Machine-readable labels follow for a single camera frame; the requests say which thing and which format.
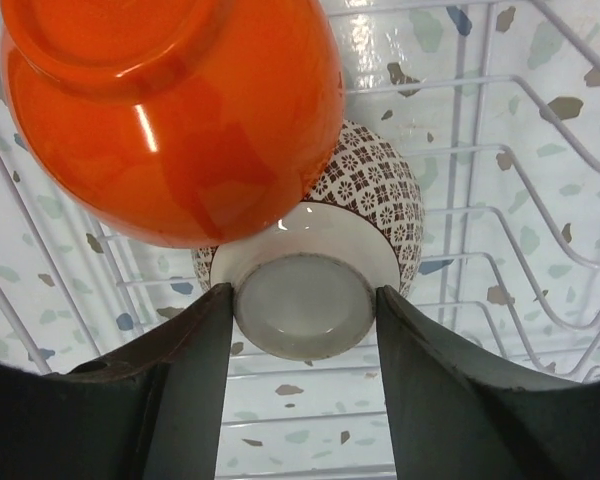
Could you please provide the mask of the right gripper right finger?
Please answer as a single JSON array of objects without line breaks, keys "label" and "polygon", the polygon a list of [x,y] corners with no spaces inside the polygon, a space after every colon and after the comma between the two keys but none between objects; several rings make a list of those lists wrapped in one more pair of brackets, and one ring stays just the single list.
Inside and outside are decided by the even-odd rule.
[{"label": "right gripper right finger", "polygon": [[399,479],[600,479],[600,380],[496,356],[386,286],[377,338]]}]

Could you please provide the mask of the patterned ceramic bowl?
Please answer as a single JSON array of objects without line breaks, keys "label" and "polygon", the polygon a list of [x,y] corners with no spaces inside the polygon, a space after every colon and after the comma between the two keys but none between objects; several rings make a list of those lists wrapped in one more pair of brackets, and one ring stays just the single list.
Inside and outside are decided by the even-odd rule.
[{"label": "patterned ceramic bowl", "polygon": [[407,294],[422,256],[425,210],[407,161],[345,121],[334,154],[302,201],[246,239],[192,251],[204,289],[228,283],[242,335],[305,361],[337,356],[374,328],[375,292]]}]

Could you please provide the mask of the white wire dish rack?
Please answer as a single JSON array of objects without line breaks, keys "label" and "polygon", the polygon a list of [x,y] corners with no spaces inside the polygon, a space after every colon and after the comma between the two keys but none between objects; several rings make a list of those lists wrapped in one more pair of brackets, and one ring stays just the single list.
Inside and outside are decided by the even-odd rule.
[{"label": "white wire dish rack", "polygon": [[[534,370],[600,380],[600,1],[328,1],[347,115],[426,209],[410,298]],[[116,237],[25,150],[0,91],[0,362],[64,372],[196,300],[191,256]],[[7,319],[14,312],[40,355]],[[330,360],[235,334],[220,479],[390,479],[374,337]]]}]

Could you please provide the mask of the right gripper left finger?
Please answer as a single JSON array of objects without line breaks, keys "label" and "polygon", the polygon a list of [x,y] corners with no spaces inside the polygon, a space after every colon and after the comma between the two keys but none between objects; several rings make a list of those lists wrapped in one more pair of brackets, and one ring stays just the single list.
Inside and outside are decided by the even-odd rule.
[{"label": "right gripper left finger", "polygon": [[233,328],[220,284],[66,374],[0,363],[0,479],[211,479]]}]

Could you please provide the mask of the orange plastic bowl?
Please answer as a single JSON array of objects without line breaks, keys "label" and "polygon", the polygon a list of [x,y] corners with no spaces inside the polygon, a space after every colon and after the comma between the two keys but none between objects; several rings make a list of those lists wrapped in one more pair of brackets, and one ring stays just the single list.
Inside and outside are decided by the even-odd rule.
[{"label": "orange plastic bowl", "polygon": [[27,149],[102,222],[217,246],[293,209],[344,113],[317,1],[4,1],[5,98]]}]

